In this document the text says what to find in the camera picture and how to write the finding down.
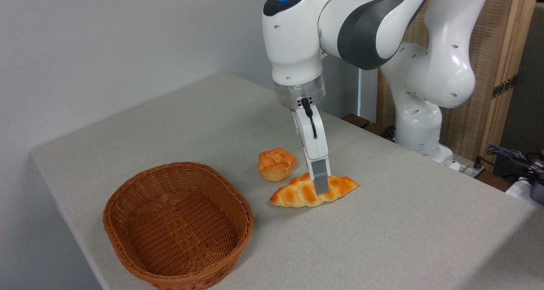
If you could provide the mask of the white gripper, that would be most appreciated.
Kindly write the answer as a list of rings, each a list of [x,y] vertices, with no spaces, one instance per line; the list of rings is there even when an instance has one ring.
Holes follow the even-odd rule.
[[[311,160],[309,170],[315,193],[323,195],[329,192],[329,176],[331,174],[328,143],[318,109],[312,107],[311,111],[312,116],[309,117],[304,108],[297,108],[293,112],[293,118],[305,154]]]

